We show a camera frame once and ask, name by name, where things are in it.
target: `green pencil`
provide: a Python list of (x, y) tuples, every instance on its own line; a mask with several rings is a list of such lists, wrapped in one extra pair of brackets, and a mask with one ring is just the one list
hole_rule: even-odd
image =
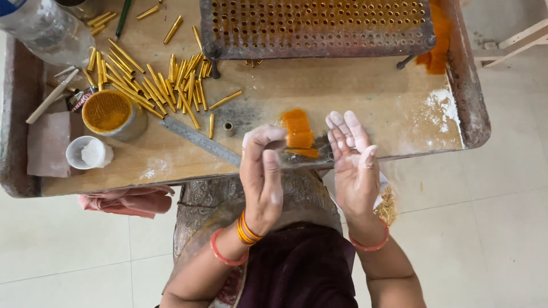
[(118, 22), (118, 27), (116, 28), (116, 37), (114, 38), (115, 42), (118, 42), (120, 35), (122, 34), (122, 29), (124, 28), (125, 18), (128, 16), (129, 7), (132, 5), (132, 0), (125, 0), (124, 8), (122, 9), (122, 15), (120, 15), (120, 21)]

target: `pink cloth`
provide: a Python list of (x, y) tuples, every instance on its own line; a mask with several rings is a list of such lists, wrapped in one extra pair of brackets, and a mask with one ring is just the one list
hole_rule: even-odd
[(175, 191), (169, 186), (130, 188), (99, 193), (78, 195), (78, 202), (84, 210), (98, 210), (154, 219), (155, 214), (164, 214), (171, 207)]

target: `steel ruler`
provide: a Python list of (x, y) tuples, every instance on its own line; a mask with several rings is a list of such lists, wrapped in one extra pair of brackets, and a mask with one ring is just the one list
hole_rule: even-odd
[(164, 126), (172, 133), (175, 133), (186, 140), (192, 142), (193, 144), (201, 147), (202, 149), (208, 151), (209, 153), (223, 159), (230, 164), (233, 164), (236, 167), (240, 167), (242, 163), (242, 156), (230, 151), (229, 149), (223, 147), (219, 143), (209, 139), (208, 137), (200, 134), (195, 129), (190, 128), (181, 122), (175, 120), (172, 117), (166, 117), (163, 120), (160, 120), (160, 125)]

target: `perforated metal rack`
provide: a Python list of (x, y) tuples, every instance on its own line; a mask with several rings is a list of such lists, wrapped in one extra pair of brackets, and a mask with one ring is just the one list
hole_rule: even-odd
[(200, 0), (200, 11), (211, 60), (415, 56), (436, 44), (428, 0)]

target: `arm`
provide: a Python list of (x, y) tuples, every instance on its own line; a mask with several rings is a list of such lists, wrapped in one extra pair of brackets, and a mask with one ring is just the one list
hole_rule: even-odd
[[(380, 190), (377, 146), (371, 145), (365, 129), (351, 111), (344, 117), (332, 112), (326, 122), (335, 158), (336, 199), (346, 216), (349, 233), (362, 246), (378, 245), (385, 238), (385, 229), (373, 214)], [(384, 247), (375, 252), (356, 251), (374, 307), (426, 306), (419, 279), (393, 238), (389, 237)]]
[[(247, 133), (242, 144), (240, 179), (246, 196), (246, 223), (261, 237), (276, 223), (283, 204), (278, 153), (265, 146), (283, 140), (286, 133), (282, 128), (261, 126)], [(238, 237), (237, 221), (219, 233), (215, 246), (224, 258), (234, 261), (241, 260), (249, 248)], [(208, 307), (231, 269), (206, 244), (167, 286), (160, 307)]]

